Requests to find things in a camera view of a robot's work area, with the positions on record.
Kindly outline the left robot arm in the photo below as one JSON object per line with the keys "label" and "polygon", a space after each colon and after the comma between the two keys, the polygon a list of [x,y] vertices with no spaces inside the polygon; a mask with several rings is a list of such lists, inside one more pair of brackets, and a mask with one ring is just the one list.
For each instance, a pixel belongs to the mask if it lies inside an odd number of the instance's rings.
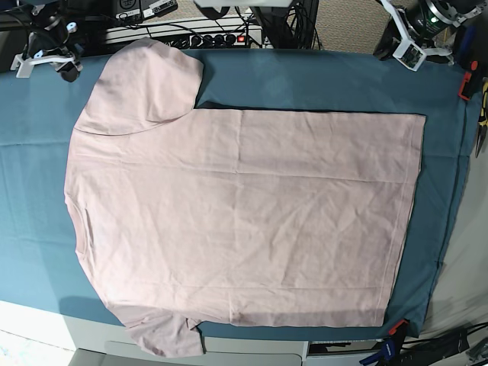
{"label": "left robot arm", "polygon": [[391,1],[379,2],[390,20],[374,49],[373,55],[384,61],[401,59],[406,53],[425,53],[435,48],[435,37],[448,27],[460,27],[476,17],[487,6],[486,1],[417,1],[405,8]]}

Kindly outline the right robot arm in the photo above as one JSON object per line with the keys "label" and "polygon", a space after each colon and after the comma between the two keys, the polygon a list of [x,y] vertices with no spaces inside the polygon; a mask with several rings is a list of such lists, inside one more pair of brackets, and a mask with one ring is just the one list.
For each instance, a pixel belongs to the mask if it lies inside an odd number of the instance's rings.
{"label": "right robot arm", "polygon": [[60,2],[45,5],[26,5],[24,13],[29,22],[21,22],[27,31],[27,40],[21,53],[14,56],[11,70],[19,79],[28,79],[35,66],[49,64],[66,82],[74,82],[82,71],[80,51],[69,44],[69,38],[78,30],[74,21],[68,21]]}

